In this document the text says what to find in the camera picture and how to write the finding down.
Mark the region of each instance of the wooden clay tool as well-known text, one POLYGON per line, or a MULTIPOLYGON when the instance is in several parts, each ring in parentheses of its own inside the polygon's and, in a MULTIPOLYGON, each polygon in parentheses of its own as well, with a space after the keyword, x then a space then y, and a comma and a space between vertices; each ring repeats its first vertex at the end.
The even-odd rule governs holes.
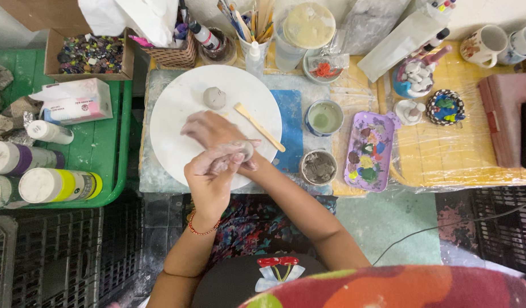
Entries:
POLYGON ((242 106, 241 102, 235 105, 235 110, 238 111, 239 114, 246 117, 246 119, 248 119, 248 121, 250 121, 253 126, 255 126, 255 128, 259 130, 259 132, 263 134, 263 136, 265 136, 268 141, 270 141, 280 152, 286 151, 286 148, 282 144, 280 144, 265 128, 263 128, 263 126, 261 126, 256 120, 252 118, 244 106, 242 106))

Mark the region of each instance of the tissue box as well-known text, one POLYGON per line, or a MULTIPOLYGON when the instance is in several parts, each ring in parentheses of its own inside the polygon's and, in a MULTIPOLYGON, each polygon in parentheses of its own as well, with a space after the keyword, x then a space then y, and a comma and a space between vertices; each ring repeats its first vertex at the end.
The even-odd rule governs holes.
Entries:
POLYGON ((39 117, 57 125, 113 117, 109 85, 97 78, 48 84, 29 97, 42 100, 39 117))

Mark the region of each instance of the paint palette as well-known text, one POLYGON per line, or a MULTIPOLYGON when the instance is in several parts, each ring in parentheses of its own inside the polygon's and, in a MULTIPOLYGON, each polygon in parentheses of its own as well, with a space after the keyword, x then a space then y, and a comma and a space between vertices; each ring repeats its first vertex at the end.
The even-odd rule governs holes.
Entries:
POLYGON ((387 187, 394 122, 386 115, 362 111, 354 116, 344 180, 352 187, 382 192, 387 187))

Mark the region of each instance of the red string bracelet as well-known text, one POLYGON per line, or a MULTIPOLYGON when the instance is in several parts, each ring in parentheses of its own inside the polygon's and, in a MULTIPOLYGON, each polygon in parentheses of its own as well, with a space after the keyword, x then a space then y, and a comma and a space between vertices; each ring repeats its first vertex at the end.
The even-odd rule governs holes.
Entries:
POLYGON ((208 232, 204 232, 204 233, 198 233, 195 231, 195 229, 193 229, 193 217, 195 217, 195 214, 196 214, 196 209, 194 209, 192 212, 191 212, 191 218, 189 219, 189 231, 191 231, 191 233, 194 233, 194 234, 197 234, 197 235, 206 235, 206 234, 209 234, 211 233, 212 231, 215 231, 218 229, 219 227, 219 223, 221 222, 221 218, 218 219, 218 223, 208 232))

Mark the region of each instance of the hand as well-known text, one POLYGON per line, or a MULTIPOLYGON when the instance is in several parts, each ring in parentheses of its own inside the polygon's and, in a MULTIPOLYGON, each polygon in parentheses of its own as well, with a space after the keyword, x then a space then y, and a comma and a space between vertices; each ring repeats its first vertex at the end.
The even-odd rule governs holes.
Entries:
POLYGON ((244 143, 222 144, 202 152, 185 165, 185 178, 197 209, 193 227, 198 232, 206 232, 213 228, 229 205, 231 181, 244 160, 244 154, 239 153, 243 148, 244 143), (224 156, 230 157, 227 169, 218 175, 211 174, 214 161, 224 156))
MULTIPOLYGON (((261 140, 248 140, 236 125, 212 111, 200 111, 188 116, 180 134, 197 140, 206 149, 235 140, 247 140, 252 143, 254 148, 261 144, 261 140)), ((230 156, 221 157, 216 161, 214 167, 216 167, 217 172, 223 170, 229 161, 230 156)), ((259 168, 253 159, 245 162, 242 166, 249 171, 256 171, 259 168)))

